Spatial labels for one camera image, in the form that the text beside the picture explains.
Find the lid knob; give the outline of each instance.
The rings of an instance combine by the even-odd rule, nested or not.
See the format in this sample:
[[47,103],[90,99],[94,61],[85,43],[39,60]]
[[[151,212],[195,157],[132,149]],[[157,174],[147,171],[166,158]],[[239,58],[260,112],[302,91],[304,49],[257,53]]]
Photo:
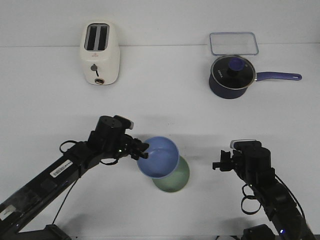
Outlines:
[[228,66],[233,71],[241,71],[245,67],[245,61],[240,57],[232,57],[228,63]]

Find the container lid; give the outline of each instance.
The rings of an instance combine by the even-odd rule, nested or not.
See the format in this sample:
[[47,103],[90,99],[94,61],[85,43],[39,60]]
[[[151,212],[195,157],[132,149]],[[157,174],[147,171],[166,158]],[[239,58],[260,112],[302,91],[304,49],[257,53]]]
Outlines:
[[212,32],[209,36],[211,53],[223,55],[257,55],[259,53],[253,32]]
[[211,66],[211,74],[218,84],[232,90],[247,88],[256,77],[253,65],[237,55],[219,57]]

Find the navy blue saucepan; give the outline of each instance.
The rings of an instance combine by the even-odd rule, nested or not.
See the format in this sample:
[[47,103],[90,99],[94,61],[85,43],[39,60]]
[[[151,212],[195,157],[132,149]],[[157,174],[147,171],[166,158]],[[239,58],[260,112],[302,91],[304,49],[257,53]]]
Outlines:
[[221,98],[236,99],[242,96],[254,81],[265,79],[301,80],[297,73],[265,71],[256,73],[247,59],[238,55],[219,57],[211,66],[209,85]]

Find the white wall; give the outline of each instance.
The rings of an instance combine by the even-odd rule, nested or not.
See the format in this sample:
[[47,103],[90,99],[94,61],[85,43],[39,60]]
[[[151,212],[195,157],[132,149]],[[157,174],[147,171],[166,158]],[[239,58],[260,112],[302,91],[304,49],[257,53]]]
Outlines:
[[0,47],[78,46],[86,21],[114,22],[122,46],[202,45],[211,32],[258,43],[320,43],[319,0],[1,0]]

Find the white tabletop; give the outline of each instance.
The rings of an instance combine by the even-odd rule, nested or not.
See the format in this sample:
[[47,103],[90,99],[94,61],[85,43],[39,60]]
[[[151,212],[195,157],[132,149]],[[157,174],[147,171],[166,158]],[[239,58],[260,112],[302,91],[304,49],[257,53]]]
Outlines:
[[[121,47],[118,80],[86,82],[78,47],[0,48],[0,202],[57,160],[66,140],[86,141],[102,115],[132,120],[127,134],[172,139],[190,167],[187,186],[165,193],[128,157],[98,165],[75,185],[56,221],[70,236],[214,236],[272,226],[261,210],[242,213],[244,184],[212,170],[234,139],[257,139],[320,233],[320,44],[262,44],[257,72],[301,81],[255,82],[238,99],[209,88],[208,46]],[[65,193],[26,230],[50,224]]]

